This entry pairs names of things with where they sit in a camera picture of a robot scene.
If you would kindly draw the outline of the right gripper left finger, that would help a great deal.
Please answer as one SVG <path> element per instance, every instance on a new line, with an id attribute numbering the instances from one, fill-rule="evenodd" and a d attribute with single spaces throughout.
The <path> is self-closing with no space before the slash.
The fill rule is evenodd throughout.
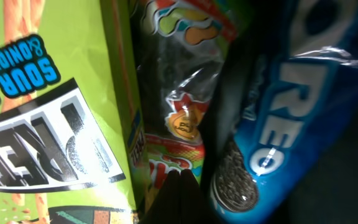
<path id="1" fill-rule="evenodd" d="M 152 206 L 141 219 L 141 224 L 179 224 L 180 223 L 180 173 L 168 173 L 162 188 Z"/>

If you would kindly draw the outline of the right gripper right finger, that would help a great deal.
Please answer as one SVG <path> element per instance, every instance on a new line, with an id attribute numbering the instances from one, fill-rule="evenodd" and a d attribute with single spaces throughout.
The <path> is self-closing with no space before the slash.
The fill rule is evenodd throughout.
<path id="1" fill-rule="evenodd" d="M 180 223 L 219 224 L 219 218 L 211 210 L 199 184 L 189 169 L 180 174 Z"/>

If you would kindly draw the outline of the green Pretz box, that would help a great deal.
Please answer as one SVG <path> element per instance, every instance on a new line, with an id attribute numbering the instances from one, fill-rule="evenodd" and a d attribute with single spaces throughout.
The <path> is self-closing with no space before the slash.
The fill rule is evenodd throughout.
<path id="1" fill-rule="evenodd" d="M 0 223 L 138 223 L 127 1 L 0 1 Z"/>

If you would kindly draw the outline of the Haribo gummy candy bag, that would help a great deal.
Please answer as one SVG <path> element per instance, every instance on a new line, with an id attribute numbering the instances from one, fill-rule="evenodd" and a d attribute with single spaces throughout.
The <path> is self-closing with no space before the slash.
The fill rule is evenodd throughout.
<path id="1" fill-rule="evenodd" d="M 153 204 L 171 170 L 200 180 L 200 123 L 237 29 L 228 1 L 131 0 L 128 3 Z"/>

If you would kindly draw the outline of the blue Oreo cookie pack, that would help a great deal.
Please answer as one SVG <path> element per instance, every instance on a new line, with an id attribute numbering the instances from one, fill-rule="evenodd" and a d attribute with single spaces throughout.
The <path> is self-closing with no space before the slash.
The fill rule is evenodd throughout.
<path id="1" fill-rule="evenodd" d="M 211 178 L 224 223 L 263 223 L 358 108 L 358 0 L 261 1 L 241 114 Z"/>

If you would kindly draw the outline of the dark green gift box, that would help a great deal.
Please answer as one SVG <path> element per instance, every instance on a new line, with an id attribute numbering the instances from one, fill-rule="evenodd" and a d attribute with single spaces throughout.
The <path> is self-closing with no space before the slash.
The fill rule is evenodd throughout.
<path id="1" fill-rule="evenodd" d="M 358 223 L 358 111 L 269 223 Z"/>

